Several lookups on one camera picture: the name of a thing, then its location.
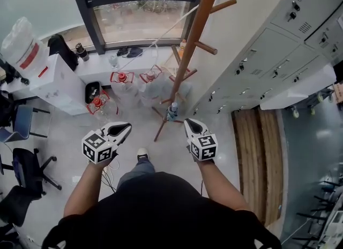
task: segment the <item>black backpack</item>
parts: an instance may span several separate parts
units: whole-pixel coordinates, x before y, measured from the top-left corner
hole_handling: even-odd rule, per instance
[[[76,66],[79,64],[77,61],[78,56],[70,50],[61,35],[53,35],[48,41],[48,47],[50,47],[49,56],[59,54],[68,64],[70,69],[75,71]]]

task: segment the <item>blue chair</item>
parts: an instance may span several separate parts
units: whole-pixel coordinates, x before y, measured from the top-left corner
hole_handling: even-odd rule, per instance
[[[14,121],[13,131],[7,131],[4,127],[0,127],[0,141],[12,142],[28,139],[29,135],[39,136],[47,138],[45,135],[39,135],[31,133],[31,120],[34,112],[50,113],[41,109],[33,108],[26,105],[19,105],[16,113],[16,119]]]

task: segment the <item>white sneaker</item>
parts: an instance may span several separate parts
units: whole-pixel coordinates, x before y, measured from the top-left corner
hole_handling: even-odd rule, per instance
[[[138,152],[137,152],[137,160],[139,160],[140,158],[145,157],[147,159],[149,159],[149,154],[148,154],[148,150],[145,148],[139,148]]]

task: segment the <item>black window frame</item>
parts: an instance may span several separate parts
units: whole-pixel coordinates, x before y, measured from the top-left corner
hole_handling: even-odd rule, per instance
[[[99,27],[99,23],[95,16],[94,7],[97,7],[97,6],[122,3],[122,2],[130,2],[130,1],[144,1],[144,0],[75,0],[75,1],[78,5],[85,27],[94,44],[95,51],[99,55],[104,54],[107,50],[118,49],[124,46],[147,47],[151,45],[151,43],[155,40],[155,39],[146,39],[146,40],[130,40],[130,41],[105,43],[105,40],[102,36],[101,30]],[[200,3],[200,0],[171,0],[171,1],[190,2],[189,10],[191,10],[192,8],[194,8],[196,5]],[[187,39],[193,20],[194,20],[194,16],[195,16],[195,12],[187,16],[181,38],[161,39],[158,45],[159,46],[178,45],[180,44],[182,39]]]

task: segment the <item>gray pants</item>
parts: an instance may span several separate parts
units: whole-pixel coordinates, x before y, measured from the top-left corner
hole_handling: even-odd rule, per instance
[[[120,185],[123,184],[125,181],[140,177],[144,174],[153,174],[155,172],[154,165],[149,161],[149,159],[142,157],[139,159],[138,163],[135,165],[135,168],[133,168],[130,172],[124,174],[118,183],[117,189],[119,189]]]

